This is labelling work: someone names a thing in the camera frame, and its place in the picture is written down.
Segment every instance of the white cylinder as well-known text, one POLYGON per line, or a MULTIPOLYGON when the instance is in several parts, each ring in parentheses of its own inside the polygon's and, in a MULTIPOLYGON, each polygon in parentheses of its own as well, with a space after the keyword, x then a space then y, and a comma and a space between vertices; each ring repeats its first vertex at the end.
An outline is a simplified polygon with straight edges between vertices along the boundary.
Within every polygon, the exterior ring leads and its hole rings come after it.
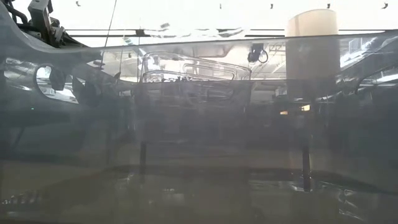
POLYGON ((291 18, 287 23, 286 37, 338 34, 336 12, 315 9, 291 18))

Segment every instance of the light fixture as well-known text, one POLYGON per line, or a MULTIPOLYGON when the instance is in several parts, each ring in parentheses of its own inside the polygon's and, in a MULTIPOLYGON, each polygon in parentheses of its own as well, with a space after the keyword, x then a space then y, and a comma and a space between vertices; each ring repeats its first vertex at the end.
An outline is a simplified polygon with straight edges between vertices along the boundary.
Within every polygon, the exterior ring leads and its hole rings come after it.
POLYGON ((300 108, 301 108, 301 111, 309 111, 311 109, 311 105, 305 105, 300 108))

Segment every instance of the cylindrical white object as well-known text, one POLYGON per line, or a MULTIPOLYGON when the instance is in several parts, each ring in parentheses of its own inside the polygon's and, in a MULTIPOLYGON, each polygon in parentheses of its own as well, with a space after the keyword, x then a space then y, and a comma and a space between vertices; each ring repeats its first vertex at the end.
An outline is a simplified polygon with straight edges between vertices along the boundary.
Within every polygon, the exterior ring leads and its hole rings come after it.
POLYGON ((287 23, 286 37, 338 34, 336 12, 315 9, 291 18, 287 23))

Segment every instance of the cable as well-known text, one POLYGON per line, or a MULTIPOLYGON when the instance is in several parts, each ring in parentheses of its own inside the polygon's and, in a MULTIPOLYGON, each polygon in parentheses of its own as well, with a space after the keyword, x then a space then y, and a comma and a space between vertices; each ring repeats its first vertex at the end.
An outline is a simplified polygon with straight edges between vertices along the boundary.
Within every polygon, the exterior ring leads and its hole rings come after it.
POLYGON ((266 62, 268 62, 268 53, 267 53, 267 51, 263 49, 261 53, 265 53, 265 54, 266 54, 266 56, 267 56, 267 59, 266 59, 265 61, 263 61, 263 62, 262 62, 262 61, 260 60, 260 58, 261 58, 261 55, 260 55, 260 57, 259 57, 259 60, 258 60, 258 61, 259 61, 260 63, 266 63, 266 62))
MULTIPOLYGON (((14 8, 14 6, 12 5, 12 0, 8 0, 8 4, 12 7, 12 8, 14 8)), ((12 20, 16 23, 17 22, 17 16, 16 15, 12 15, 12 20)))
POLYGON ((21 13, 20 11, 14 9, 12 6, 9 6, 8 4, 4 4, 5 7, 7 8, 8 12, 10 12, 13 16, 20 17, 21 21, 23 24, 27 24, 28 20, 25 14, 21 13))
MULTIPOLYGON (((116 9, 116 4, 117 3, 118 3, 118 0, 114 0, 114 6, 113 6, 111 22, 109 23, 108 34, 106 35, 106 40, 105 40, 105 47, 106 47, 106 44, 108 43, 109 32, 111 31, 111 26, 112 26, 112 21, 113 21, 113 16, 114 16, 114 10, 116 9)), ((101 65, 99 65, 99 69, 100 70, 102 69, 102 64, 104 62, 104 54, 105 54, 105 51, 103 51, 103 53, 102 53, 101 65)))
POLYGON ((34 31, 34 32, 40 32, 40 30, 36 27, 33 27, 28 24, 17 24, 18 28, 23 29, 23 30, 29 30, 29 31, 34 31))

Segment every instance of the wire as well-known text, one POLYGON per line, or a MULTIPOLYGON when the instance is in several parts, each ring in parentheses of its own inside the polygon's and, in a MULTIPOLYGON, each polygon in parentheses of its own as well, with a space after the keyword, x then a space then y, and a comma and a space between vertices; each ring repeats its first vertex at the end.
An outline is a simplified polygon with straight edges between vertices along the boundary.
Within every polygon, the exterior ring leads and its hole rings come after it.
POLYGON ((29 31, 34 31, 34 32, 40 32, 40 30, 36 27, 33 27, 31 25, 28 24, 18 24, 17 23, 18 28, 23 29, 23 30, 29 30, 29 31))
MULTIPOLYGON (((12 0, 8 0, 8 4, 14 8, 14 6, 12 5, 12 0)), ((12 20, 14 20, 14 22, 17 22, 17 16, 15 14, 12 15, 12 20)))
MULTIPOLYGON (((108 43, 108 37, 109 37, 109 33, 110 33, 110 31, 111 31, 111 26, 112 26, 112 21, 113 21, 113 16, 114 16, 114 10, 116 9, 116 4, 117 4, 117 3, 118 3, 118 0, 114 0, 114 6, 113 6, 113 12, 112 12, 112 17, 111 17, 111 22, 109 23, 108 34, 106 35, 106 40, 105 40, 105 47, 106 47, 106 44, 108 43)), ((102 64, 103 64, 103 62, 104 62, 104 54, 105 54, 105 51, 103 51, 103 53, 102 53, 101 65, 99 65, 99 69, 100 69, 100 70, 102 69, 102 64)))
POLYGON ((4 5, 7 8, 8 12, 10 12, 13 16, 20 17, 20 19, 21 19, 23 24, 27 24, 28 23, 28 20, 27 20, 27 17, 25 16, 25 14, 23 14, 20 11, 14 9, 14 7, 9 6, 8 4, 4 4, 4 5))
POLYGON ((260 63, 266 63, 266 62, 268 62, 268 53, 267 53, 267 51, 263 49, 261 53, 265 53, 265 54, 266 54, 266 56, 267 56, 267 59, 266 59, 265 61, 263 61, 263 62, 262 62, 262 61, 260 60, 260 58, 261 58, 261 55, 260 55, 260 57, 259 57, 259 60, 258 60, 258 61, 259 61, 260 63))

